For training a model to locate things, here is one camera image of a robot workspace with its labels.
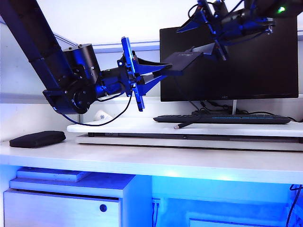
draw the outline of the black monitor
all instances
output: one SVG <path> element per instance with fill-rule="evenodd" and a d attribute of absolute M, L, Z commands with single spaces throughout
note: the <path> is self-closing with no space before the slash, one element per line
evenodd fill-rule
<path fill-rule="evenodd" d="M 206 26 L 160 30 L 160 59 L 213 43 Z M 183 76 L 161 81 L 161 101 L 298 97 L 297 19 L 277 19 L 274 33 L 228 47 L 227 61 L 195 60 Z"/>

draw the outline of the keyboard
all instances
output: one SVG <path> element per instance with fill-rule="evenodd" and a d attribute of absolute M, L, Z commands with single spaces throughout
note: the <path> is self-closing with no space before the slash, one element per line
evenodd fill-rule
<path fill-rule="evenodd" d="M 167 123 L 287 124 L 290 122 L 287 117 L 267 114 L 161 115 L 153 119 Z"/>

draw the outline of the desk surface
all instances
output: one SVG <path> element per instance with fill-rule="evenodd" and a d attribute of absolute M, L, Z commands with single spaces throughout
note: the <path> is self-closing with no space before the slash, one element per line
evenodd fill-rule
<path fill-rule="evenodd" d="M 0 164 L 92 172 L 303 183 L 303 152 L 211 150 L 76 144 L 27 149 L 0 146 Z"/>

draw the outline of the drawer knob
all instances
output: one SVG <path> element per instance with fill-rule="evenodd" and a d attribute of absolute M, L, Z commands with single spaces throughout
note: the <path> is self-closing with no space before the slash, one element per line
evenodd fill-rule
<path fill-rule="evenodd" d="M 107 206 L 105 204 L 100 205 L 100 211 L 102 212 L 107 211 Z"/>

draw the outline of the drawer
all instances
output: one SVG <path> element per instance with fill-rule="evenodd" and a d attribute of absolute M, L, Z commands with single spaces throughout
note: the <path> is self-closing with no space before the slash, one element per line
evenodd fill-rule
<path fill-rule="evenodd" d="M 8 190 L 5 227 L 119 227 L 119 199 Z"/>

